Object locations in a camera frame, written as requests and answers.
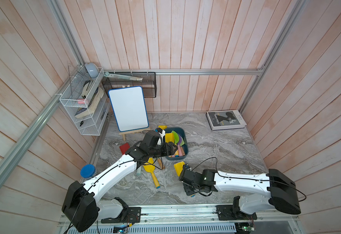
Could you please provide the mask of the grey blue trowel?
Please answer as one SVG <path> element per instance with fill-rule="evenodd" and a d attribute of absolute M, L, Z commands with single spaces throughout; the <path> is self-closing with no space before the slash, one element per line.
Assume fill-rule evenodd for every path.
<path fill-rule="evenodd" d="M 141 176 L 142 173 L 142 166 L 140 166 L 137 170 L 136 170 L 136 175 L 137 176 Z"/>

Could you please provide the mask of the red shovel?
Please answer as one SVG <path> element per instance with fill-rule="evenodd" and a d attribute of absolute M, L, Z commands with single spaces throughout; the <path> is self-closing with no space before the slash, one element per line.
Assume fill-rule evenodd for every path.
<path fill-rule="evenodd" d="M 129 145 L 129 143 L 125 143 L 125 144 L 121 145 L 119 148 L 120 148 L 121 153 L 124 155 L 129 150 L 130 145 Z"/>

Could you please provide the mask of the purple shovel with pink handle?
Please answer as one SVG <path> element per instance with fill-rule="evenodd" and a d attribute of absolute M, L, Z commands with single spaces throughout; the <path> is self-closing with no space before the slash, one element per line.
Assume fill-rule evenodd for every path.
<path fill-rule="evenodd" d="M 183 147 L 181 147 L 180 145 L 177 145 L 178 147 L 178 154 L 180 157 L 183 157 L 185 155 Z"/>

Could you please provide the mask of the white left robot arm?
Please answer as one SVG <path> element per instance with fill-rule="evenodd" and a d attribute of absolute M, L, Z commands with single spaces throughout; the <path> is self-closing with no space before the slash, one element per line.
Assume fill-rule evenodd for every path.
<path fill-rule="evenodd" d="M 84 232 L 98 219 L 117 218 L 125 203 L 114 198 L 108 205 L 101 205 L 101 198 L 128 174 L 148 163 L 150 158 L 168 157 L 177 151 L 171 141 L 165 141 L 166 132 L 157 128 L 148 131 L 143 140 L 130 147 L 122 157 L 102 173 L 79 183 L 74 181 L 68 188 L 62 212 L 70 221 L 70 227 Z"/>

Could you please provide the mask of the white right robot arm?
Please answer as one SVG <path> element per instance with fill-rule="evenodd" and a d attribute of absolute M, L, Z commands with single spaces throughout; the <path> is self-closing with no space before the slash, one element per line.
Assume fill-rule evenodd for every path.
<path fill-rule="evenodd" d="M 285 214 L 301 213 L 295 182 L 276 169 L 268 173 L 231 174 L 213 169 L 195 172 L 185 162 L 177 163 L 175 171 L 188 196 L 204 197 L 213 192 L 238 191 L 247 196 L 236 196 L 231 205 L 218 205 L 219 220 L 256 219 L 256 213 L 276 209 Z"/>

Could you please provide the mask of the green trowel with yellow handle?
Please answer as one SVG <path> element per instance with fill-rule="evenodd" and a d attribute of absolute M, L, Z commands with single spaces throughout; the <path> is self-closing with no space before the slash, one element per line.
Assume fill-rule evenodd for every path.
<path fill-rule="evenodd" d="M 177 133 L 176 131 L 172 131 L 171 133 L 172 133 L 172 135 L 173 135 L 173 143 L 174 143 L 175 145 L 177 145 L 177 143 L 178 143 L 178 141 L 179 141 L 178 133 Z"/>

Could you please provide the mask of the blue lid pen jar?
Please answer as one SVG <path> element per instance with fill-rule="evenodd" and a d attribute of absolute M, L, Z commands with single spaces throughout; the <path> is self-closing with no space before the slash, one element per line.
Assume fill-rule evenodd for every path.
<path fill-rule="evenodd" d="M 92 164 L 85 165 L 80 171 L 80 175 L 84 179 L 91 179 L 96 176 L 96 173 L 96 167 Z"/>

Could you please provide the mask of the light green shovel wooden handle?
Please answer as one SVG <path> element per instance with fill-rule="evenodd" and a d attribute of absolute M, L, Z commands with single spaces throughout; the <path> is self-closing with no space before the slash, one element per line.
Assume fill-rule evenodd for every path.
<path fill-rule="evenodd" d="M 178 136 L 179 136 L 179 141 L 178 141 L 177 145 L 183 146 L 185 144 L 185 141 L 184 141 L 184 139 L 182 138 L 181 135 L 178 135 Z"/>

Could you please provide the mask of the black and white book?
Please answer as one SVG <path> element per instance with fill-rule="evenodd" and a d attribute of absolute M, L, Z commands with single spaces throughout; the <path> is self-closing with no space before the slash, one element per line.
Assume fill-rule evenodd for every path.
<path fill-rule="evenodd" d="M 238 110 L 206 112 L 211 130 L 229 130 L 245 128 L 246 122 Z"/>

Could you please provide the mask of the teal plastic storage box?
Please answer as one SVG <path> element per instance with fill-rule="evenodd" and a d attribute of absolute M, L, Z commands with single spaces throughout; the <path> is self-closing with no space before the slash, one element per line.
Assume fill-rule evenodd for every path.
<path fill-rule="evenodd" d="M 165 132 L 166 136 L 170 136 L 170 134 L 174 135 L 173 143 L 176 145 L 176 149 L 180 152 L 180 155 L 176 154 L 174 157 L 169 156 L 166 157 L 166 159 L 169 161 L 185 159 L 188 155 L 189 148 L 187 145 L 187 139 L 184 129 L 181 127 L 168 127 L 165 129 Z"/>

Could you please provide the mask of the yellow plastic scoop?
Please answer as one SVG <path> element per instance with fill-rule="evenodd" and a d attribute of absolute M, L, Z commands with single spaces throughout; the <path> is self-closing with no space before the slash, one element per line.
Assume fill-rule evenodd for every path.
<path fill-rule="evenodd" d="M 160 188 L 160 184 L 159 184 L 159 182 L 157 180 L 157 177 L 154 174 L 155 166 L 154 166 L 153 158 L 149 158 L 148 161 L 143 165 L 143 167 L 144 167 L 146 172 L 151 174 L 151 176 L 153 178 L 153 181 L 154 181 L 154 184 L 155 184 L 155 187 L 157 189 L 159 189 Z"/>
<path fill-rule="evenodd" d="M 178 162 L 176 164 L 174 164 L 174 168 L 176 171 L 177 176 L 181 175 L 181 172 L 183 171 L 183 166 L 185 165 L 184 161 Z"/>
<path fill-rule="evenodd" d="M 174 138 L 173 132 L 165 134 L 165 142 L 166 143 L 169 143 L 169 142 L 174 143 L 175 142 L 175 138 Z"/>

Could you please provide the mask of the blue framed whiteboard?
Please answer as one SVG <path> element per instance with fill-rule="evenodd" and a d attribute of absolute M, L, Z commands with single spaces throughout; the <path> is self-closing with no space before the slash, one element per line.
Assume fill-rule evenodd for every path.
<path fill-rule="evenodd" d="M 108 95 L 119 131 L 126 132 L 149 127 L 142 87 L 112 89 Z"/>

